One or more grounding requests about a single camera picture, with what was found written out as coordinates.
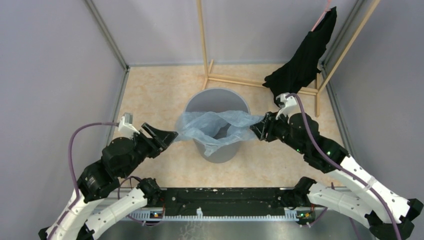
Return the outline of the light blue trash bag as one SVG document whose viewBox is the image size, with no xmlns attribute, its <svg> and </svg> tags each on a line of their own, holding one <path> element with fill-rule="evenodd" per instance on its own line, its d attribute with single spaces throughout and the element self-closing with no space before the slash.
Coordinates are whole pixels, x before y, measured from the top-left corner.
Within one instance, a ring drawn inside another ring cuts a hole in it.
<svg viewBox="0 0 424 240">
<path fill-rule="evenodd" d="M 222 147 L 255 140 L 250 126 L 263 119 L 242 110 L 184 112 L 175 123 L 175 141 L 193 140 L 204 147 L 202 153 L 209 157 Z"/>
</svg>

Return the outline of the grey plastic trash bin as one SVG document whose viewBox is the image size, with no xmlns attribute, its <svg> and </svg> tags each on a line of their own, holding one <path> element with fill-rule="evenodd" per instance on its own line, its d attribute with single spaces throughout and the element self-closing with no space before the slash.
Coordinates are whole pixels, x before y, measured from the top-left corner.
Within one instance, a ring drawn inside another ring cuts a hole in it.
<svg viewBox="0 0 424 240">
<path fill-rule="evenodd" d="M 222 87 L 208 88 L 195 94 L 186 104 L 184 112 L 225 112 L 243 111 L 250 113 L 245 99 L 237 92 Z M 210 156 L 205 155 L 205 147 L 193 140 L 199 154 L 208 162 L 222 164 L 230 161 L 239 150 L 241 142 L 232 143 L 219 148 Z"/>
</svg>

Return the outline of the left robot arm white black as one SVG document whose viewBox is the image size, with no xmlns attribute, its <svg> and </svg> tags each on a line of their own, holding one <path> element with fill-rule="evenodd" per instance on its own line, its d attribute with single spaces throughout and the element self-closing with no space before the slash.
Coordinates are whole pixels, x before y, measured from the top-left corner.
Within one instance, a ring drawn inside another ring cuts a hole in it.
<svg viewBox="0 0 424 240">
<path fill-rule="evenodd" d="M 160 187 L 153 178 L 139 179 L 138 185 L 117 202 L 100 212 L 93 211 L 111 192 L 121 186 L 120 179 L 129 179 L 131 173 L 146 159 L 154 159 L 177 138 L 175 131 L 159 130 L 144 123 L 137 130 L 122 119 L 110 122 L 124 134 L 115 138 L 101 152 L 101 158 L 88 165 L 80 177 L 73 167 L 72 149 L 76 135 L 88 125 L 78 128 L 69 141 L 68 166 L 73 181 L 73 192 L 58 219 L 38 232 L 41 240 L 97 240 L 102 234 L 136 209 L 154 207 L 160 202 Z"/>
</svg>

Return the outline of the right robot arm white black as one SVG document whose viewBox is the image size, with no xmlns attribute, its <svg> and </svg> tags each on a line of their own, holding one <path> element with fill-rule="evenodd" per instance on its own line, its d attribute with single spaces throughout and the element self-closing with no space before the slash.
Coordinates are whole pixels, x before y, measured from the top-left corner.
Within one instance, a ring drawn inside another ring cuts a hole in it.
<svg viewBox="0 0 424 240">
<path fill-rule="evenodd" d="M 388 189 L 369 174 L 336 141 L 321 136 L 319 124 L 308 114 L 292 116 L 267 112 L 250 129 L 261 141 L 281 141 L 303 156 L 311 167 L 348 188 L 342 193 L 303 177 L 289 197 L 299 206 L 320 205 L 347 216 L 367 228 L 380 240 L 406 240 L 414 230 L 414 219 L 423 203 L 404 198 Z"/>
</svg>

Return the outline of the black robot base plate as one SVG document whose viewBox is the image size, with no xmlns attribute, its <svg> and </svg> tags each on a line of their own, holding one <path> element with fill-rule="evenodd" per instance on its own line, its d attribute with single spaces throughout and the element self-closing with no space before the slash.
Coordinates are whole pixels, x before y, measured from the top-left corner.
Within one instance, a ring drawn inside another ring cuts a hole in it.
<svg viewBox="0 0 424 240">
<path fill-rule="evenodd" d="M 317 204 L 304 192 L 284 187 L 163 188 L 146 205 L 163 210 L 166 217 L 267 217 L 283 216 L 289 210 L 315 214 Z"/>
</svg>

